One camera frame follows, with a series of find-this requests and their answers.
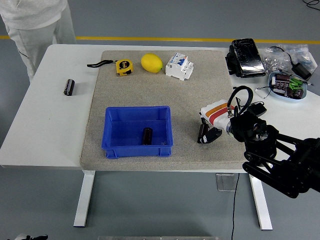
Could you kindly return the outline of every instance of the gray mat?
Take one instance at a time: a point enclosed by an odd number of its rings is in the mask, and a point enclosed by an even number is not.
[[[163,62],[158,73],[145,71],[140,63],[147,51],[105,51],[102,60],[130,59],[133,73],[117,76],[115,64],[99,69],[88,119],[80,164],[96,171],[173,171],[242,169],[245,146],[225,132],[210,144],[198,144],[202,107],[228,100],[231,81],[220,51],[182,51],[193,63],[190,78],[181,81],[165,74],[175,51],[153,51]],[[141,156],[106,158],[101,149],[107,107],[169,106],[174,145],[170,157]]]

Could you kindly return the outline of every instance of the lemon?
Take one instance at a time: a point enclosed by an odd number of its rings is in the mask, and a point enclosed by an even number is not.
[[[141,58],[141,65],[150,73],[158,73],[163,67],[160,57],[153,53],[146,53]]]

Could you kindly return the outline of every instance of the white table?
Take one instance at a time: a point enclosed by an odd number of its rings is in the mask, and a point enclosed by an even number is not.
[[[86,125],[97,80],[98,68],[87,64],[98,63],[106,50],[218,50],[226,55],[226,48],[162,47],[120,45],[52,45],[36,72],[21,103],[11,128],[0,149],[3,167],[39,167],[80,170]],[[74,79],[77,90],[72,97],[64,96],[67,79]],[[247,85],[253,90],[266,85],[266,78],[236,78],[232,86]],[[256,94],[253,101],[262,99]],[[267,112],[262,116],[280,133],[299,139],[317,138],[320,129],[314,127],[320,118],[320,97],[308,92],[304,100],[291,103],[267,97],[263,100]],[[287,159],[279,153],[277,159]],[[95,171],[84,170],[74,226],[84,227],[90,202]],[[185,172],[245,173],[243,169],[208,169]],[[271,220],[262,183],[250,176],[253,195],[262,230],[271,230]]]

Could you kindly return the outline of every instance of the power adapter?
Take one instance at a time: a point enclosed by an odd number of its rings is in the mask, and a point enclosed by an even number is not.
[[[260,117],[262,114],[264,114],[267,111],[267,109],[264,107],[264,105],[261,102],[251,104],[250,106],[248,106],[246,110],[257,117]]]
[[[311,73],[300,63],[292,64],[292,71],[303,78],[304,80],[307,80],[311,77]]]

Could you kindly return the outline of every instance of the plastic bag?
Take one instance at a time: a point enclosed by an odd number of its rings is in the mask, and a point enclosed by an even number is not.
[[[301,63],[310,73],[316,69],[307,44],[279,44],[279,47],[290,54],[294,64]]]
[[[262,50],[262,63],[267,75],[279,69],[289,71],[292,66],[288,54],[273,47],[266,47]]]
[[[263,66],[268,75],[279,69],[293,73],[292,63],[301,63],[310,73],[313,73],[317,67],[310,57],[306,44],[277,44],[275,47],[262,49],[261,53]]]

